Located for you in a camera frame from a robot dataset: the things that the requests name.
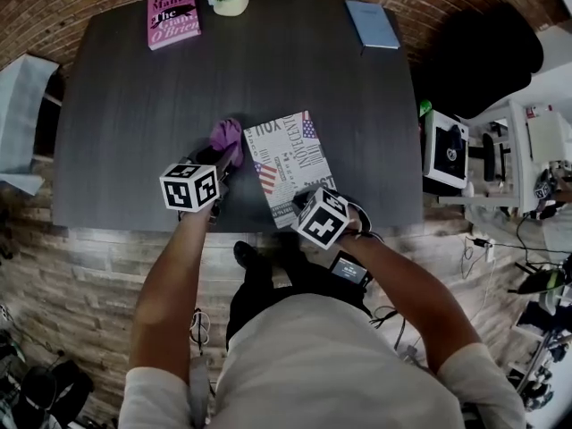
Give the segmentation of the black device with screen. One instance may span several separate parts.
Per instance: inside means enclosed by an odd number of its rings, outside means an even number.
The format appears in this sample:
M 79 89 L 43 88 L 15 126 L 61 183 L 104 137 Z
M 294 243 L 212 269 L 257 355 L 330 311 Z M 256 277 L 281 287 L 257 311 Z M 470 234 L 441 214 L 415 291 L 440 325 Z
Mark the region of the black device with screen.
M 372 275 L 352 255 L 339 251 L 330 266 L 330 272 L 365 288 L 373 280 Z

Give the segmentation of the person's right forearm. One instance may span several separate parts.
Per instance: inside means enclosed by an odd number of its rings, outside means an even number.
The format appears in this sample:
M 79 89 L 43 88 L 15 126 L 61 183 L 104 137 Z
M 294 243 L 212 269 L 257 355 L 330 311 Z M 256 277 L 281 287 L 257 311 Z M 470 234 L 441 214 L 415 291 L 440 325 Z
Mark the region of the person's right forearm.
M 394 307 L 418 330 L 432 372 L 438 372 L 460 349 L 481 341 L 451 292 L 423 267 L 376 238 L 345 236 L 341 245 L 373 275 Z

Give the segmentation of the white box with black print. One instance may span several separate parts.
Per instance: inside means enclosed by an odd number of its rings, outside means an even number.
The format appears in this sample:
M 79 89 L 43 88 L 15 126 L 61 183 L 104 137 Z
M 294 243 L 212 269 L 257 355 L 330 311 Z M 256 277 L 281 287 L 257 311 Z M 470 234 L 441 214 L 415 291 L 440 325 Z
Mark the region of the white box with black print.
M 467 185 L 468 127 L 435 110 L 425 116 L 423 175 L 456 189 Z

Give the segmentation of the white open box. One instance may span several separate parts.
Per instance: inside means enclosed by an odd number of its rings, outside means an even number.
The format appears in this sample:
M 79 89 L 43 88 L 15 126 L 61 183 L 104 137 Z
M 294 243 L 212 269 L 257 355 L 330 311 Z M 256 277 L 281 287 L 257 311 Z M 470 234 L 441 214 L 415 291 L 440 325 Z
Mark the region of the white open box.
M 558 112 L 527 119 L 531 157 L 537 164 L 572 163 L 572 124 Z

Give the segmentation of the person's black shoe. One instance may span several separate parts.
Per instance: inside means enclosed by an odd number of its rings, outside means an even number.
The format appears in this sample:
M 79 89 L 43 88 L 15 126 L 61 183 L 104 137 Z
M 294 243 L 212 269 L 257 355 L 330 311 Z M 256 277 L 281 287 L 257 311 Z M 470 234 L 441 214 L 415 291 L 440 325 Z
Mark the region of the person's black shoe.
M 260 258 L 258 252 L 242 240 L 239 240 L 234 244 L 233 255 L 239 266 L 245 270 L 255 265 Z

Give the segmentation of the white desk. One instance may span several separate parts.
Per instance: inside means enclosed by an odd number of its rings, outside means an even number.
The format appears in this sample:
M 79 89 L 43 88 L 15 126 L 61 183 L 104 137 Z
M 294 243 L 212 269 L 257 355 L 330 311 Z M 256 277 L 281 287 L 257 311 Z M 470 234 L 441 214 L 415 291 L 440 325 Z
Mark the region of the white desk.
M 513 100 L 506 100 L 485 110 L 472 119 L 460 118 L 470 130 L 489 122 L 505 119 L 508 128 L 508 143 L 511 149 L 513 189 L 491 197 L 438 197 L 441 205 L 485 207 L 516 207 L 520 214 L 535 210 L 539 200 L 534 194 L 534 185 L 547 164 L 535 163 L 531 156 L 531 145 L 527 128 L 526 109 Z

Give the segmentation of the black round device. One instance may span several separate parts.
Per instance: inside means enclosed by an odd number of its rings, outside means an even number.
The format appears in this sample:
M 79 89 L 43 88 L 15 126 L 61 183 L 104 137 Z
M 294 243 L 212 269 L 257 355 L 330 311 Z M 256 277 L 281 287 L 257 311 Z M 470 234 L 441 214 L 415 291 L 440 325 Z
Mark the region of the black round device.
M 572 284 L 572 276 L 561 268 L 532 273 L 517 288 L 519 295 L 545 294 Z

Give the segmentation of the white printed flag book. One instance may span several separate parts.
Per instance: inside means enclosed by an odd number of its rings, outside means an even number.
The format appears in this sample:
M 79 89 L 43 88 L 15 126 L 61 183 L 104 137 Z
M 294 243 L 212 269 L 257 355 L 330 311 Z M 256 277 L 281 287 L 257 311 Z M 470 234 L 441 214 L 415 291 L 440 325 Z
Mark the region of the white printed flag book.
M 296 219 L 293 199 L 299 192 L 336 188 L 308 110 L 247 128 L 243 134 L 277 228 Z

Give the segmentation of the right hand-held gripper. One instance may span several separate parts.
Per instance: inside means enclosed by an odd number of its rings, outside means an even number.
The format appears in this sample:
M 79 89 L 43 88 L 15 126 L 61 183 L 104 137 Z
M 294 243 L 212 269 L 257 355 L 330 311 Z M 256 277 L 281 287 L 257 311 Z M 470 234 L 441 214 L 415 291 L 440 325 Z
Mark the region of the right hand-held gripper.
M 322 249 L 330 248 L 349 224 L 348 201 L 330 189 L 304 189 L 292 204 L 300 213 L 291 228 Z

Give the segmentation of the pink book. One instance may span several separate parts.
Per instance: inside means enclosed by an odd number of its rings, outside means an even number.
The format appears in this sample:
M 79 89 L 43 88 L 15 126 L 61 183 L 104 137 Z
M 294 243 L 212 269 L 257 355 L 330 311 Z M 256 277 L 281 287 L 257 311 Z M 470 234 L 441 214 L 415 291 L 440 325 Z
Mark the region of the pink book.
M 195 0 L 147 0 L 147 44 L 152 51 L 200 34 Z

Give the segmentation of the black equipment stand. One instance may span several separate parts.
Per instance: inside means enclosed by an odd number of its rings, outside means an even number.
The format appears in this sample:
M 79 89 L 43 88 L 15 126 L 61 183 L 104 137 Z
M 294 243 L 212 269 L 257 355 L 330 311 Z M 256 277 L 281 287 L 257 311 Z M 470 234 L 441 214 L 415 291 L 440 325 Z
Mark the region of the black equipment stand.
M 7 209 L 0 211 L 0 257 L 11 260 L 14 257 L 13 232 L 8 225 L 9 212 Z

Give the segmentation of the person's black trousers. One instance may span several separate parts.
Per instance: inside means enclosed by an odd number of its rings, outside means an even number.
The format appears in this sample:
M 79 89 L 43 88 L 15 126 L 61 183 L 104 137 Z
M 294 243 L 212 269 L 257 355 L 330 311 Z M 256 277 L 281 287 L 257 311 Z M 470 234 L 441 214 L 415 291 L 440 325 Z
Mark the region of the person's black trousers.
M 231 301 L 227 342 L 257 315 L 290 296 L 311 293 L 330 297 L 371 315 L 364 304 L 365 290 L 332 274 L 327 268 L 310 262 L 300 249 L 299 240 L 293 235 L 285 234 L 278 249 L 278 261 L 290 279 L 290 286 L 275 288 L 271 261 L 259 252 L 258 254 L 260 258 L 257 263 L 244 269 L 244 281 Z

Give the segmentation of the blue notebook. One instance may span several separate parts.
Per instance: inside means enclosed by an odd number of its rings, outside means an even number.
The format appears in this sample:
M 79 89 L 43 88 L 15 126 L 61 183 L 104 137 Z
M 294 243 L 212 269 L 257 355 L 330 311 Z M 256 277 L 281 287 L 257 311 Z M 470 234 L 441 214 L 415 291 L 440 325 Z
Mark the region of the blue notebook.
M 400 48 L 389 18 L 379 4 L 354 0 L 346 0 L 345 4 L 363 48 Z

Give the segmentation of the person's white shirt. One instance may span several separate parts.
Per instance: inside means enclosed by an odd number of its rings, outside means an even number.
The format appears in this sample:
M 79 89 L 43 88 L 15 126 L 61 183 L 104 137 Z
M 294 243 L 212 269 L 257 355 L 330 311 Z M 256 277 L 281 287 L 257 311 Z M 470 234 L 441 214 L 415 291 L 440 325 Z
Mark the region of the person's white shirt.
M 190 429 L 191 385 L 152 367 L 126 376 L 119 429 Z M 522 400 L 482 342 L 438 372 L 398 358 L 361 310 L 290 296 L 232 338 L 211 429 L 526 429 Z

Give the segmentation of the purple cloth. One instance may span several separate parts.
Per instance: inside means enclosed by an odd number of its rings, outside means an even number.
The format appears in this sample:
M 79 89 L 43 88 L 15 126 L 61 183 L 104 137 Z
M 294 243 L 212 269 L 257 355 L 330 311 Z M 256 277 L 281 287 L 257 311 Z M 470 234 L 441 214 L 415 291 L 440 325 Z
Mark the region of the purple cloth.
M 218 122 L 210 135 L 210 145 L 217 150 L 227 147 L 242 148 L 242 127 L 234 118 L 227 118 Z

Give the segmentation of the black office chair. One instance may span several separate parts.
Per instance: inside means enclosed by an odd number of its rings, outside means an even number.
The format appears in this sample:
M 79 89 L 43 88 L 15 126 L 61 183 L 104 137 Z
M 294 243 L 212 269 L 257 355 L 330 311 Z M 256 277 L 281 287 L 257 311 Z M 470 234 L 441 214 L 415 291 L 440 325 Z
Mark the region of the black office chair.
M 527 87 L 543 61 L 539 38 L 511 4 L 464 10 L 446 20 L 429 57 L 414 69 L 416 99 L 471 119 Z

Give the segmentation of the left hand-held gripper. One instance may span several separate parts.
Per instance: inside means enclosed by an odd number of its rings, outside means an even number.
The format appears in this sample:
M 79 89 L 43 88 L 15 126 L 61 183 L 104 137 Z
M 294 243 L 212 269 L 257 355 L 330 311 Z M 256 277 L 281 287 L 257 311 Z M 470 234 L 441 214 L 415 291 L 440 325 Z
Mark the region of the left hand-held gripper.
M 241 147 L 221 151 L 203 145 L 187 156 L 188 162 L 169 165 L 159 177 L 165 207 L 177 212 L 179 222 L 184 215 L 209 210 L 209 223 L 216 224 L 229 192 L 227 178 L 241 167 L 243 158 Z

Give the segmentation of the person's left forearm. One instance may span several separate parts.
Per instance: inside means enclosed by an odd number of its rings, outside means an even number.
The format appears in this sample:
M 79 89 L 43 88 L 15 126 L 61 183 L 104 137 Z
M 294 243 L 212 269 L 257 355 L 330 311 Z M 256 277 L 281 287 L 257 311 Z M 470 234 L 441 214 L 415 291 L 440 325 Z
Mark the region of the person's left forearm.
M 131 327 L 130 368 L 152 367 L 189 380 L 189 328 L 210 211 L 185 214 L 153 264 Z

